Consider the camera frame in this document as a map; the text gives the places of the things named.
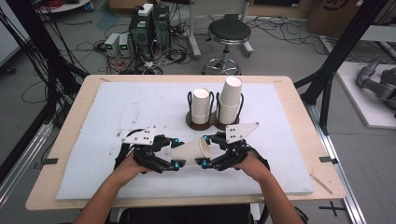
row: black pole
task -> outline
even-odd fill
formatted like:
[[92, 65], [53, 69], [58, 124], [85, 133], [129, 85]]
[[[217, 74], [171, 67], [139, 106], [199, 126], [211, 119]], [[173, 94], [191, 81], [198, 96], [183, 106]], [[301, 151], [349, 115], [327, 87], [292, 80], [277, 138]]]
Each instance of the black pole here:
[[313, 75], [294, 83], [296, 88], [311, 83], [307, 91], [301, 95], [302, 100], [311, 105], [314, 105], [320, 94], [325, 91], [323, 92], [319, 122], [325, 134], [328, 134], [327, 117], [329, 113], [332, 79], [350, 51], [361, 40], [361, 37], [387, 2], [388, 0], [365, 0], [320, 69]]

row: cardboard box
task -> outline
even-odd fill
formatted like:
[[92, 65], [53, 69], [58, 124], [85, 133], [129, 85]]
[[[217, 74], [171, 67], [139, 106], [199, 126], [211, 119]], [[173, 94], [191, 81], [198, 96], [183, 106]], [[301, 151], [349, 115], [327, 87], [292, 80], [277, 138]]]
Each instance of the cardboard box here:
[[340, 37], [359, 7], [356, 1], [315, 1], [306, 21], [309, 33]]
[[145, 3], [157, 5], [160, 2], [161, 0], [108, 0], [108, 5], [110, 8], [133, 9], [134, 7], [142, 7]]

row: white board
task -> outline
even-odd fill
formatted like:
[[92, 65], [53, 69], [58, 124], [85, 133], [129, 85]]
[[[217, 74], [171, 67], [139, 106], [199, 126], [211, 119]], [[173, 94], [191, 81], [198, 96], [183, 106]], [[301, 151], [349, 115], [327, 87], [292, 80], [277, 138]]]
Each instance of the white board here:
[[[356, 85], [358, 73], [365, 66], [367, 63], [343, 63], [338, 69], [341, 83], [367, 127], [396, 129], [396, 110], [387, 107], [372, 91]], [[394, 65], [379, 64], [371, 80], [379, 82], [382, 72], [393, 67]]]
[[[219, 130], [211, 127], [197, 132], [185, 117], [189, 111], [187, 94], [205, 87], [221, 91], [222, 84], [209, 83], [103, 83], [83, 124], [66, 165], [57, 199], [87, 199], [112, 172], [120, 152], [121, 139], [132, 130], [155, 125], [157, 134], [189, 142]], [[313, 186], [305, 169], [287, 118], [272, 84], [244, 84], [245, 103], [241, 123], [258, 121], [260, 127], [247, 142], [256, 148], [271, 166], [286, 193], [312, 193]], [[166, 151], [157, 156], [170, 160]], [[224, 153], [210, 145], [212, 158]], [[137, 176], [121, 189], [119, 198], [192, 197], [261, 194], [259, 185], [242, 171], [203, 170], [197, 165], [178, 172], [150, 172]]]

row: hand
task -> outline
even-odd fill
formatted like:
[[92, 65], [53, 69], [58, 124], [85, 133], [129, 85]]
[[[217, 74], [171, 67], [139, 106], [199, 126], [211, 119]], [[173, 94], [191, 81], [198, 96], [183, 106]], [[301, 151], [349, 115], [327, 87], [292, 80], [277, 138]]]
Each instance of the hand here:
[[122, 163], [107, 178], [108, 181], [122, 188], [129, 181], [134, 179], [139, 173], [149, 172], [150, 169], [137, 164], [134, 160], [134, 153], [130, 153]]
[[251, 152], [248, 152], [247, 157], [241, 163], [236, 164], [234, 168], [243, 170], [245, 174], [258, 182], [259, 180], [264, 180], [268, 175], [271, 175], [264, 164], [262, 164], [256, 155]]

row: floor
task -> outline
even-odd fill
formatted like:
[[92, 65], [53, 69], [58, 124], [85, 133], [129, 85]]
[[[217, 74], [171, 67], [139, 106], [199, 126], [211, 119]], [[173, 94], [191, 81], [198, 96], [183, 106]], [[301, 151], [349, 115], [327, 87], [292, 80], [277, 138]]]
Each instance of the floor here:
[[[108, 10], [106, 1], [99, 3], [99, 8], [92, 13], [76, 9], [56, 15], [68, 47], [91, 74], [106, 73], [103, 57], [90, 51], [92, 44], [104, 40], [105, 36], [113, 32], [127, 31], [130, 21], [129, 14]], [[205, 16], [195, 20], [197, 28], [202, 25], [202, 28], [195, 32], [198, 34], [201, 59], [192, 60], [187, 64], [168, 65], [163, 69], [164, 74], [198, 75], [205, 62], [220, 56], [222, 45], [213, 41], [205, 42], [209, 21], [211, 18]], [[264, 18], [256, 23], [261, 29], [253, 28], [253, 22], [250, 24], [252, 35], [249, 42], [254, 48], [254, 53], [247, 58], [246, 53], [241, 49], [231, 49], [231, 58], [241, 65], [243, 76], [288, 76], [293, 81], [297, 81], [316, 72], [326, 60], [325, 48], [316, 37], [306, 32], [304, 21]], [[58, 48], [64, 49], [59, 38], [51, 30], [49, 32], [53, 35]], [[359, 43], [347, 60], [369, 62], [376, 55], [379, 55], [384, 62], [395, 63], [372, 42]], [[1, 69], [0, 74], [0, 92], [3, 95], [0, 98], [2, 105], [0, 120], [3, 125], [0, 129], [0, 146], [2, 146], [0, 162], [4, 161], [18, 143], [44, 105], [42, 101], [45, 100], [44, 85], [37, 83], [40, 79], [35, 75], [25, 55], [19, 52], [10, 61], [17, 68], [17, 72], [9, 74], [5, 69]], [[305, 89], [306, 87], [302, 87], [298, 91], [304, 92]], [[393, 174], [396, 168], [394, 163], [396, 131], [366, 128], [337, 78], [333, 81], [328, 126], [332, 143], [366, 223], [396, 223], [394, 212], [396, 177]], [[31, 212], [24, 206], [40, 173], [39, 169], [35, 169], [35, 165], [40, 163], [42, 156], [45, 157], [46, 149], [50, 148], [57, 132], [59, 128], [55, 127], [46, 145], [41, 148], [30, 169], [1, 208], [0, 223], [66, 223], [72, 222], [77, 216], [78, 210]], [[334, 207], [344, 208], [342, 201], [294, 202], [294, 204], [309, 216], [309, 223], [351, 223], [347, 212], [342, 209], [334, 211], [319, 209], [320, 206], [331, 207], [331, 204]]]

